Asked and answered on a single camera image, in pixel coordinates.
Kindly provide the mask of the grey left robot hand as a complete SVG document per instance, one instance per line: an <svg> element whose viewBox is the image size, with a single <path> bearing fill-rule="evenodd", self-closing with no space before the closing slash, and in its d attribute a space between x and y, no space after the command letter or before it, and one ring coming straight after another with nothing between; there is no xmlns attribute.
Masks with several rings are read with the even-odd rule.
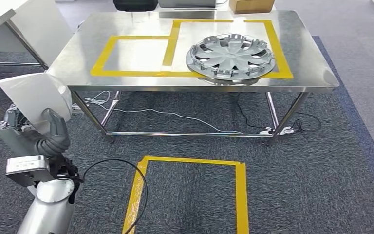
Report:
<svg viewBox="0 0 374 234"><path fill-rule="evenodd" d="M50 108L46 108L42 114L50 123L48 136L31 128L24 114L12 104L6 110L3 121L0 121L0 138L19 156L62 156L71 144L66 122Z"/></svg>

